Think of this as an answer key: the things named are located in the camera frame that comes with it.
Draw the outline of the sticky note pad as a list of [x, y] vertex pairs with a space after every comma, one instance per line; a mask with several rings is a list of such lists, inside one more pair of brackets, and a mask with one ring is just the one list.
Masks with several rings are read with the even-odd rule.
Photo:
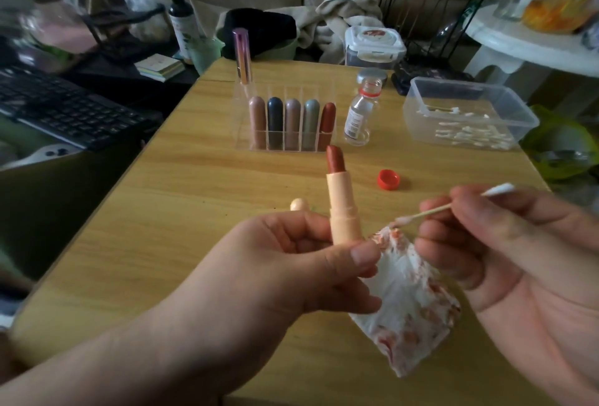
[[173, 57], [153, 54], [134, 64], [139, 74], [161, 83], [182, 74], [185, 70], [184, 62]]

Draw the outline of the tall metallic pink lipstick tube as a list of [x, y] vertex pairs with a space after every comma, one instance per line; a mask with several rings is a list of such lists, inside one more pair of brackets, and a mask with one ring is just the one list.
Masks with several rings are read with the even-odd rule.
[[252, 82], [249, 33], [245, 28], [235, 28], [232, 34], [236, 52], [238, 78], [241, 84], [248, 85]]

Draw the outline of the red stained white tissue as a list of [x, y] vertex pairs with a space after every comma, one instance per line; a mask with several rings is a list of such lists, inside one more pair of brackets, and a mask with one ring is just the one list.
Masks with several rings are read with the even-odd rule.
[[461, 306], [438, 270], [417, 253], [399, 228], [385, 227], [371, 239], [381, 256], [377, 274], [363, 282], [382, 305], [378, 312], [350, 314], [350, 318], [401, 378], [450, 334]]

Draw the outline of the small clear glass vial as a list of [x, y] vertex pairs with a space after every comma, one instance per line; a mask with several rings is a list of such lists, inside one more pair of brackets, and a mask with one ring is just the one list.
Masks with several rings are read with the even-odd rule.
[[379, 99], [387, 81], [383, 69], [364, 68], [357, 76], [358, 93], [350, 104], [344, 124], [345, 141], [353, 146], [365, 146], [370, 140], [369, 121], [379, 108]]

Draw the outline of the white round side table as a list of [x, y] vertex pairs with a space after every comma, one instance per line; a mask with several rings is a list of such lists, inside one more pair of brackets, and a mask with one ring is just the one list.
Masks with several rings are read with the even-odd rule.
[[464, 32], [480, 44], [479, 52], [498, 55], [510, 66], [524, 64], [599, 78], [599, 52], [587, 49], [580, 34], [548, 34], [519, 21], [494, 15], [496, 4], [480, 8], [466, 22]]

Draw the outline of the peach tube red lipstick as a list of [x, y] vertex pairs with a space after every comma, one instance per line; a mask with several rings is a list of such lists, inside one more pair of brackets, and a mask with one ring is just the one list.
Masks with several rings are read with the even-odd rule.
[[326, 147], [328, 173], [326, 182], [330, 202], [330, 227], [334, 245], [363, 238], [361, 219], [355, 203], [352, 179], [346, 170], [343, 151], [335, 145]]

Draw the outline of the wooden stick cotton swab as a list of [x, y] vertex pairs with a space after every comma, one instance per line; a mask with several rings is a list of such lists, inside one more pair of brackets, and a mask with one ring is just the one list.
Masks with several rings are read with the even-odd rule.
[[[511, 193], [515, 190], [516, 190], [516, 186], [514, 184], [502, 183], [498, 186], [492, 187], [491, 189], [483, 192], [480, 196], [485, 197], [485, 198], [490, 198], [493, 196]], [[408, 215], [408, 216], [401, 216], [401, 217], [394, 219], [394, 221], [389, 226], [390, 227], [404, 227], [415, 220], [425, 218], [425, 217], [428, 217], [428, 216], [436, 214], [436, 213], [441, 213], [443, 211], [449, 210], [451, 207], [452, 207], [452, 204], [449, 203], [449, 204], [439, 206], [439, 207], [433, 208], [431, 210], [428, 210], [428, 211], [425, 211], [422, 213], [417, 213], [417, 214]]]

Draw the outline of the white lidded food container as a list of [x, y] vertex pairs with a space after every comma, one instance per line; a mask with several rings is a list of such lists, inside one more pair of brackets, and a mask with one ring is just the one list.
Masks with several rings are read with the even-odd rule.
[[351, 26], [345, 32], [345, 60], [350, 67], [391, 70], [407, 54], [399, 33], [385, 27]]

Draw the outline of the white game controller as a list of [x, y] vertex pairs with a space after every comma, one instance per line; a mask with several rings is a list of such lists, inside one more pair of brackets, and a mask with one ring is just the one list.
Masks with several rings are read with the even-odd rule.
[[57, 160], [63, 157], [79, 154], [81, 152], [83, 152], [82, 149], [70, 144], [46, 145], [23, 159], [11, 161], [3, 166], [0, 166], [0, 172], [43, 163], [46, 161]]

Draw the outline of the grey green capped lipstick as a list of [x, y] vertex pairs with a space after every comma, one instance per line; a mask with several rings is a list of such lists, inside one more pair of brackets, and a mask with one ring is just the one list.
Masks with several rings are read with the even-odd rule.
[[320, 114], [320, 103], [317, 99], [309, 99], [304, 105], [302, 151], [314, 151]]

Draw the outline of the pile of cotton swabs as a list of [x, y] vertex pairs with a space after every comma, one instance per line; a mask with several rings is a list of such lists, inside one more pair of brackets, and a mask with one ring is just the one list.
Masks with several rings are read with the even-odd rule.
[[455, 147], [510, 151], [516, 140], [505, 127], [490, 123], [488, 110], [468, 109], [457, 104], [427, 105], [417, 109], [429, 140], [434, 144]]

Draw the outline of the clear acrylic lipstick organizer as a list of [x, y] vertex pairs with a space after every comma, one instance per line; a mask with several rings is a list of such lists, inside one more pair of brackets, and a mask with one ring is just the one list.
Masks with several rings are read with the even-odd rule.
[[324, 153], [335, 143], [338, 87], [334, 82], [233, 84], [234, 146], [257, 152]]

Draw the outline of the person's right hand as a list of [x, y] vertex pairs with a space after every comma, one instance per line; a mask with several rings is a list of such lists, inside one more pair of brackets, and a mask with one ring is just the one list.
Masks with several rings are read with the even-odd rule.
[[[420, 211], [452, 204], [451, 191], [424, 200]], [[475, 313], [510, 364], [560, 406], [599, 406], [599, 275], [528, 274], [473, 236], [452, 207], [425, 220], [468, 233], [460, 246], [414, 240], [421, 257], [463, 291], [476, 288], [485, 275], [520, 275], [501, 302]]]

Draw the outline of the pink capped lipstick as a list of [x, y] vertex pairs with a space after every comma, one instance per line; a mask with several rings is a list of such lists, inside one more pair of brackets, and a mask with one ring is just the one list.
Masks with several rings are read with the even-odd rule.
[[249, 119], [251, 124], [252, 148], [255, 150], [266, 149], [266, 106], [260, 96], [249, 100]]

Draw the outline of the mauve capped lipstick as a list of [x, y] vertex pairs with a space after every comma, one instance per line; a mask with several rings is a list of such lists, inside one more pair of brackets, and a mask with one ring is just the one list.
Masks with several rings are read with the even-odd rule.
[[297, 99], [288, 99], [285, 106], [285, 150], [299, 151], [299, 133], [302, 105]]

